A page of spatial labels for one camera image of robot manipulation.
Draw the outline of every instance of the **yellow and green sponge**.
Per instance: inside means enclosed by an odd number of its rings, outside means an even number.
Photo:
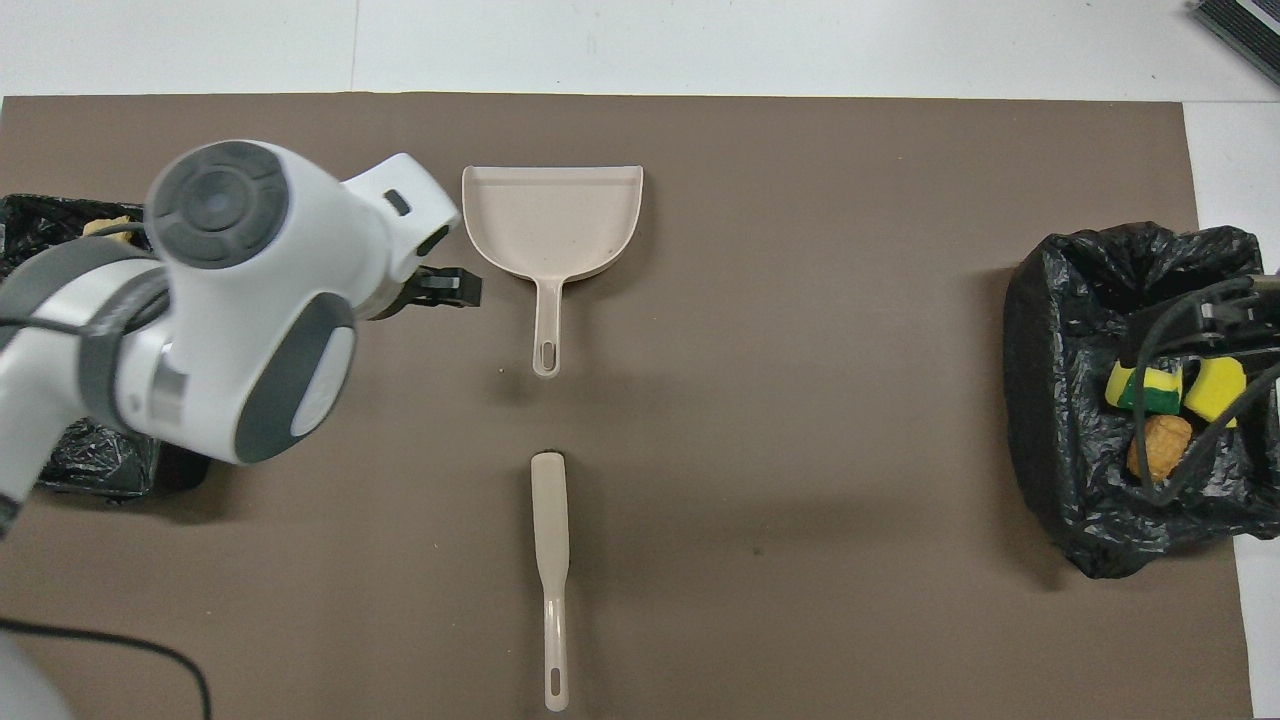
[[[1183,369],[1166,373],[1147,368],[1143,380],[1147,413],[1176,415],[1183,404]],[[1112,365],[1106,398],[1121,410],[1133,409],[1133,368],[1125,368],[1119,361]]]
[[[1187,391],[1187,409],[1212,423],[1244,392],[1245,384],[1244,368],[1235,357],[1201,360],[1199,375]],[[1235,419],[1226,424],[1229,428],[1235,425]]]

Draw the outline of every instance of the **brown surface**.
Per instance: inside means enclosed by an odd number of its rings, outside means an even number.
[[[362,328],[335,415],[284,456],[128,511],[40,497],[5,614],[165,641],[216,712],[532,717],[529,457],[568,459],[568,717],[1249,714],[1230,546],[1091,582],[1014,486],[1007,269],[1046,233],[1196,227],[1176,105],[335,95],[9,99],[0,191],[140,200],[198,143],[339,177],[408,151],[646,170],[639,234],[567,288],[454,233],[479,310]],[[164,661],[24,643],[86,717],[187,717]]]

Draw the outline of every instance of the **beige dustpan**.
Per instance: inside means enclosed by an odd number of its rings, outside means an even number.
[[[486,260],[538,286],[534,372],[559,373],[559,306],[566,282],[618,259],[640,217],[644,169],[467,168],[462,215]]]

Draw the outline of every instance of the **yellow sponge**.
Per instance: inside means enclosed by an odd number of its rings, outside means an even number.
[[[111,219],[106,219],[106,220],[90,220],[84,225],[84,231],[81,234],[88,234],[91,232],[97,232],[100,229],[105,229],[105,228],[109,228],[111,225],[120,225],[120,224],[132,223],[132,222],[133,222],[133,219],[129,218],[128,215],[120,215],[119,218],[111,218]],[[111,238],[111,240],[114,240],[116,242],[123,242],[123,243],[128,245],[128,242],[133,238],[133,233],[132,232],[118,232],[115,234],[109,234],[106,237],[109,237],[109,238]]]
[[[1147,413],[1164,415],[1176,415],[1183,402],[1183,369],[1175,373],[1166,373],[1147,368],[1143,378],[1143,395],[1146,395]],[[1107,389],[1103,393],[1107,402],[1121,409],[1133,407],[1133,368],[1125,368],[1119,361],[1111,366],[1111,377],[1107,378]]]
[[[1201,360],[1201,373],[1187,392],[1187,409],[1212,423],[1244,392],[1245,384],[1244,368],[1235,357]],[[1235,425],[1235,419],[1226,424]]]

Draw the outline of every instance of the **white surface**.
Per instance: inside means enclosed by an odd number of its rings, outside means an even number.
[[[1268,272],[1280,264],[1280,104],[1187,104],[1187,141],[1202,227],[1258,236]],[[1280,716],[1280,541],[1235,538],[1240,611],[1249,643],[1253,714]]]
[[[0,95],[334,92],[357,0],[0,0]]]
[[[0,95],[1280,100],[1183,0],[0,0]],[[1280,105],[1188,105],[1187,126],[1202,224],[1258,233],[1275,269]],[[1280,543],[1236,555],[1254,712],[1280,716]]]
[[[1184,0],[361,0],[356,90],[1275,100]]]

